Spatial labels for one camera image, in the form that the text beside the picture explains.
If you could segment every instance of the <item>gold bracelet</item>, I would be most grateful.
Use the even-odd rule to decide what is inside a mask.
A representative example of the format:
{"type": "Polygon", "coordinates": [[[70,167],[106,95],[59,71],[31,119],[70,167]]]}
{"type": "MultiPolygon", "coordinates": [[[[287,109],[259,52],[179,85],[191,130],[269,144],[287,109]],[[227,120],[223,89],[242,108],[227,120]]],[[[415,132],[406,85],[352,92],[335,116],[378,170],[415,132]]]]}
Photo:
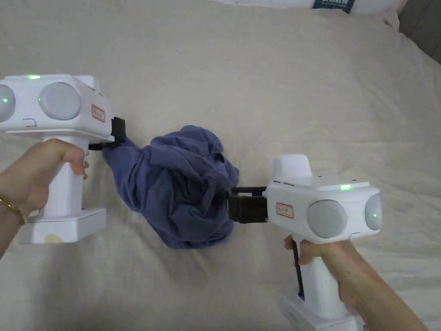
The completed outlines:
{"type": "Polygon", "coordinates": [[[0,198],[0,203],[3,204],[4,206],[8,207],[10,211],[12,211],[12,212],[16,213],[18,216],[20,216],[20,218],[22,219],[21,225],[26,224],[26,218],[24,217],[23,213],[17,207],[12,206],[10,203],[8,203],[7,201],[5,201],[1,198],[0,198]]]}

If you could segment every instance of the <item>white plastic casing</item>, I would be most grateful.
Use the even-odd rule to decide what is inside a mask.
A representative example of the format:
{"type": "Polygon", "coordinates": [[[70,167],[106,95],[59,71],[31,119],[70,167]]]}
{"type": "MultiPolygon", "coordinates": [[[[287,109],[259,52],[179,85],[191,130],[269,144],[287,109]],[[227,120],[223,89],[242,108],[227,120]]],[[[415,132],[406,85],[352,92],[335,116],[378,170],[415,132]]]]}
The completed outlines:
{"type": "Polygon", "coordinates": [[[107,98],[99,91],[97,80],[92,76],[41,75],[39,77],[39,79],[29,79],[29,76],[8,76],[0,80],[0,85],[8,86],[15,95],[14,114],[7,121],[0,122],[0,131],[34,138],[43,138],[50,134],[71,135],[75,132],[75,135],[87,137],[90,143],[114,141],[111,136],[110,105],[107,98]],[[43,89],[53,83],[65,83],[78,93],[81,98],[81,109],[77,117],[71,120],[55,120],[44,113],[39,98],[43,89]],[[28,120],[34,120],[36,126],[29,126],[28,120]]]}
{"type": "MultiPolygon", "coordinates": [[[[92,76],[9,76],[0,80],[0,85],[9,87],[15,99],[14,112],[0,122],[0,131],[45,141],[60,139],[85,153],[89,143],[114,141],[109,102],[92,76]]],[[[13,100],[8,98],[0,101],[9,107],[13,100]]],[[[104,228],[104,208],[82,209],[82,186],[82,176],[64,164],[49,186],[46,206],[29,217],[18,240],[33,244],[74,242],[104,228]]]]}
{"type": "MultiPolygon", "coordinates": [[[[323,244],[378,233],[379,229],[372,230],[366,223],[367,201],[378,193],[379,190],[368,182],[314,177],[308,158],[303,154],[292,154],[274,160],[273,180],[263,195],[267,199],[268,222],[290,231],[301,254],[302,240],[323,244]],[[322,200],[338,203],[346,217],[340,233],[330,238],[318,236],[308,224],[310,206],[322,200]]],[[[375,216],[381,219],[381,206],[379,210],[379,215],[375,216]]],[[[299,330],[303,330],[304,325],[309,327],[308,330],[346,330],[345,325],[348,330],[358,330],[358,317],[341,302],[338,283],[323,260],[314,258],[312,263],[300,268],[305,300],[298,296],[293,299],[292,295],[281,300],[282,311],[291,322],[297,320],[299,330]]]]}

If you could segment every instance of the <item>green led light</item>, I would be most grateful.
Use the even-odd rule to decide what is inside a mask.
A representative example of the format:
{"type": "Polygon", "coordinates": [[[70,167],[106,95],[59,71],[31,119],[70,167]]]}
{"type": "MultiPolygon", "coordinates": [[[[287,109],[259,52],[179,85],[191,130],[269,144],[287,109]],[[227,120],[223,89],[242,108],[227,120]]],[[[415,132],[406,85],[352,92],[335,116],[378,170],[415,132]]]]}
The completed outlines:
{"type": "Polygon", "coordinates": [[[340,185],[340,189],[342,191],[349,191],[349,190],[352,190],[353,187],[351,185],[349,185],[349,184],[345,184],[345,185],[340,185]]]}

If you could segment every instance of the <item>dark blue label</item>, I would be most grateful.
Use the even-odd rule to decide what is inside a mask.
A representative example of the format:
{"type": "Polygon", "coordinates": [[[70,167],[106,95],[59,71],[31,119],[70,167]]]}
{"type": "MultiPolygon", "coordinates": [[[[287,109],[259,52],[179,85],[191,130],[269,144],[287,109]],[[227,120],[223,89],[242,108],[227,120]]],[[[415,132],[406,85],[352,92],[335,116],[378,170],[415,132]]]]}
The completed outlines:
{"type": "Polygon", "coordinates": [[[346,13],[350,13],[355,0],[315,0],[314,9],[341,9],[346,13]]]}

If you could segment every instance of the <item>beige bedsheet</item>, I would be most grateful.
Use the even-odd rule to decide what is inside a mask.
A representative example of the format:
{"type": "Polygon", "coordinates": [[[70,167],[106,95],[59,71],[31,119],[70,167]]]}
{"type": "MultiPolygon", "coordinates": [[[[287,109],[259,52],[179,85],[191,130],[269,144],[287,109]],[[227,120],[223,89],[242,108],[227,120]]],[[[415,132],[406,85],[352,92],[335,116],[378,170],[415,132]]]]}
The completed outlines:
{"type": "MultiPolygon", "coordinates": [[[[380,17],[208,0],[21,0],[0,4],[0,75],[101,80],[139,145],[200,125],[242,185],[265,185],[281,153],[316,174],[377,185],[381,234],[360,252],[441,330],[440,66],[380,17]]],[[[1,136],[3,169],[32,142],[1,136]]],[[[237,225],[200,251],[168,249],[123,204],[91,153],[84,204],[107,228],[76,244],[13,244],[0,262],[0,330],[291,330],[285,232],[237,225]]]]}

